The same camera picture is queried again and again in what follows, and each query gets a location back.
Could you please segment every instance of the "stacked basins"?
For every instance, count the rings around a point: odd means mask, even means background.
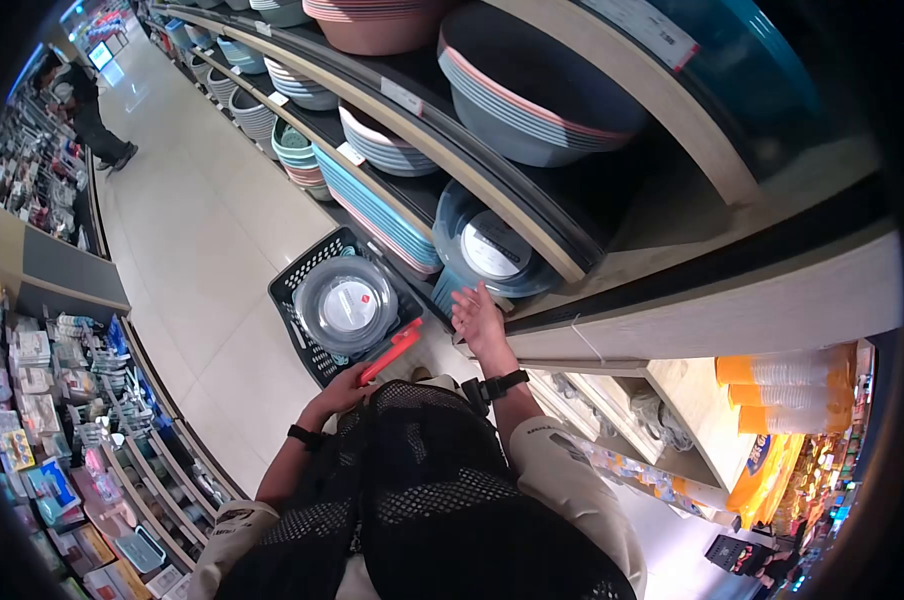
[[[421,48],[460,0],[303,0],[330,44],[350,54],[385,56]]]
[[[182,19],[171,19],[165,26],[165,33],[179,48],[192,47],[192,40],[189,39],[189,32],[185,30],[185,23],[182,22]]]
[[[503,298],[539,294],[560,282],[559,274],[479,198],[453,179],[438,199],[432,241],[445,265],[433,301],[451,315],[448,294],[480,281]]]
[[[314,146],[313,152],[329,193],[369,235],[422,280],[443,269],[435,247],[424,235],[321,148]]]
[[[185,33],[189,35],[189,40],[192,41],[196,46],[201,48],[202,50],[207,50],[215,44],[215,38],[212,37],[212,33],[209,32],[205,27],[199,27],[198,25],[189,25],[185,24]]]
[[[332,111],[338,106],[339,97],[311,78],[268,56],[264,60],[272,85],[297,106],[309,111]]]
[[[202,60],[195,54],[192,54],[192,56],[189,57],[188,65],[189,70],[192,71],[195,80],[208,88],[208,76],[209,71],[212,70],[212,65],[205,60]]]
[[[228,110],[245,135],[258,142],[269,158],[278,161],[278,155],[272,145],[273,127],[276,126],[278,118],[276,114],[239,86],[232,90],[232,95],[228,99]]]
[[[293,182],[308,188],[318,200],[332,200],[319,162],[312,150],[312,142],[307,137],[282,119],[276,119],[272,129],[271,147]]]
[[[312,20],[302,9],[302,0],[249,0],[248,4],[266,23],[276,27],[293,27]]]
[[[435,173],[439,165],[386,126],[346,101],[339,101],[338,116],[345,139],[372,166],[398,177]]]
[[[645,124],[641,104],[602,71],[488,4],[442,21],[438,64],[462,124],[515,162],[564,166],[621,148]]]
[[[262,59],[262,53],[253,50],[241,41],[220,35],[218,47],[231,66],[238,66],[242,73],[257,75],[266,72],[266,63]]]
[[[218,69],[210,68],[205,78],[205,87],[215,95],[219,104],[228,108],[232,92],[239,87],[239,84]]]

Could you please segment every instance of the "black wristband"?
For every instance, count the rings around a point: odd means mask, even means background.
[[[323,447],[323,442],[326,440],[326,436],[323,434],[303,429],[298,425],[289,427],[289,437],[302,441],[306,452],[318,451]]]

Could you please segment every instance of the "black pants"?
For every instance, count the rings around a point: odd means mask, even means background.
[[[132,144],[124,142],[106,129],[99,114],[98,102],[86,102],[78,107],[72,118],[73,128],[80,139],[87,144],[92,154],[105,164],[115,164],[129,153]]]

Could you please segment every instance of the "display screen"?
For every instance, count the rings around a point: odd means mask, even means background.
[[[92,61],[92,65],[99,71],[101,71],[104,66],[108,65],[111,60],[112,53],[106,46],[106,42],[103,41],[98,42],[96,47],[92,49],[92,52],[89,53],[89,61]]]

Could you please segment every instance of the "red basket handle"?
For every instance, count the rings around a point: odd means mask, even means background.
[[[422,337],[419,334],[419,328],[421,326],[422,317],[419,317],[406,325],[404,329],[393,335],[391,339],[392,347],[389,348],[385,354],[380,356],[378,360],[372,363],[369,368],[362,371],[362,374],[359,376],[359,387],[369,385],[369,382],[382,373],[383,369],[392,364],[392,362],[401,356],[402,353],[409,350],[415,342],[418,342],[419,338]]]

